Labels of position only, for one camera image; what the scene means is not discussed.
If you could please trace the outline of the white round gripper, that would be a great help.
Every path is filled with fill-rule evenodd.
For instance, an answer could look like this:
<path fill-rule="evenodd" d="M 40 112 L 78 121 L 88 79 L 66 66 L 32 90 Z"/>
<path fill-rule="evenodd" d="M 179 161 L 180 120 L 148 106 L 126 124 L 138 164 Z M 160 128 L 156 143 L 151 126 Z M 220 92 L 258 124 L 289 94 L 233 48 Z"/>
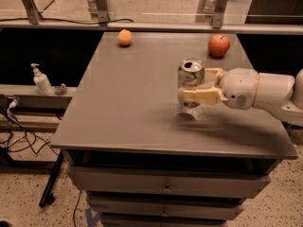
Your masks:
<path fill-rule="evenodd" d="M 180 88 L 178 99 L 183 106 L 216 105 L 223 102 L 232 109 L 248 110 L 257 90 L 258 72 L 236 68 L 225 73 L 222 68 L 205 69 L 207 89 Z"/>

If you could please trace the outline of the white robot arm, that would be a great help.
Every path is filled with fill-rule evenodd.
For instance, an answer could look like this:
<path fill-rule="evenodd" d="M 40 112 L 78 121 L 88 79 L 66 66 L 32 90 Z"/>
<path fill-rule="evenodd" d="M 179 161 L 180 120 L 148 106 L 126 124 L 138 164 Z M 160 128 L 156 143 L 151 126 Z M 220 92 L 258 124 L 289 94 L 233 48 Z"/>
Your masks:
<path fill-rule="evenodd" d="M 223 103 L 232 109 L 256 108 L 282 122 L 303 126 L 302 72 L 294 78 L 254 69 L 207 68 L 205 83 L 181 87 L 178 98 L 183 106 Z"/>

